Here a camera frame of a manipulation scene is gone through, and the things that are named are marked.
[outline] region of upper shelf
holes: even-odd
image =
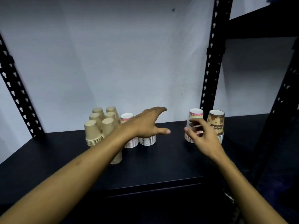
[[[299,0],[281,0],[267,7],[231,19],[227,39],[299,36]]]

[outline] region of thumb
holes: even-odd
[[[156,127],[155,134],[170,134],[170,129]]]
[[[191,137],[191,139],[192,139],[193,141],[199,139],[199,136],[197,136],[197,135],[193,132],[193,130],[191,130],[190,128],[185,127],[184,130],[185,130],[186,134],[187,134],[189,137]]]

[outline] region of person's right hand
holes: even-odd
[[[204,133],[202,137],[197,136],[192,129],[188,127],[184,128],[186,134],[192,138],[199,150],[216,163],[225,158],[225,151],[223,150],[221,143],[219,142],[214,128],[209,126],[204,119],[192,118],[190,119],[190,122],[190,126],[193,129],[194,126],[197,125],[203,127]]]

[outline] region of person's right arm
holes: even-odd
[[[190,121],[192,126],[201,125],[204,129],[204,135],[199,137],[187,127],[185,132],[194,140],[199,150],[217,164],[246,223],[287,224],[225,154],[214,128],[209,126],[203,119],[193,118]]]

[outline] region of person's left arm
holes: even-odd
[[[147,109],[48,177],[0,217],[0,224],[59,223],[88,192],[112,159],[134,137],[168,134],[155,127],[164,107]]]

